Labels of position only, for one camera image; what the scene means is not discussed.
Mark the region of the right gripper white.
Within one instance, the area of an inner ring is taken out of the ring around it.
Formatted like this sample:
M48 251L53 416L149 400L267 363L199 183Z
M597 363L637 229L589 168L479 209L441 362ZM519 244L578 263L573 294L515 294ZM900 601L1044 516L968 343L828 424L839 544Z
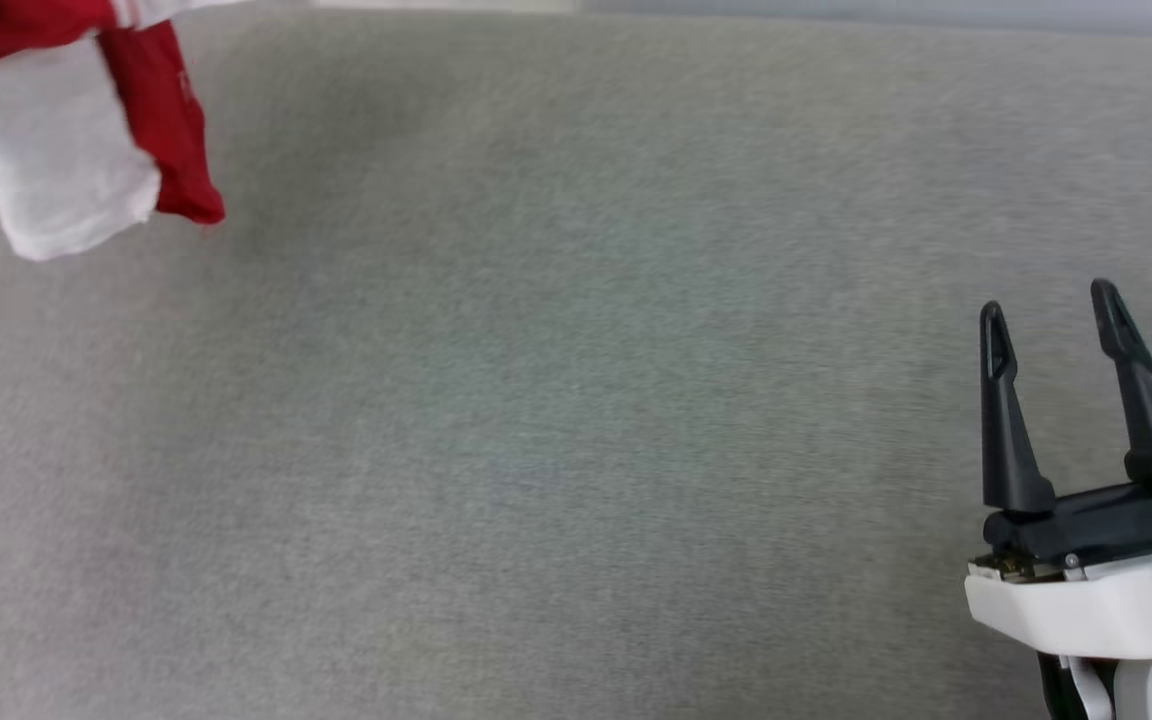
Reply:
M1091 283L1114 361L1126 477L1152 488L1152 354L1114 282ZM1152 495L1111 486L1061 497L1039 470L1021 411L1005 310L980 309L982 500L987 552L968 564L973 620L1047 655L1152 660Z

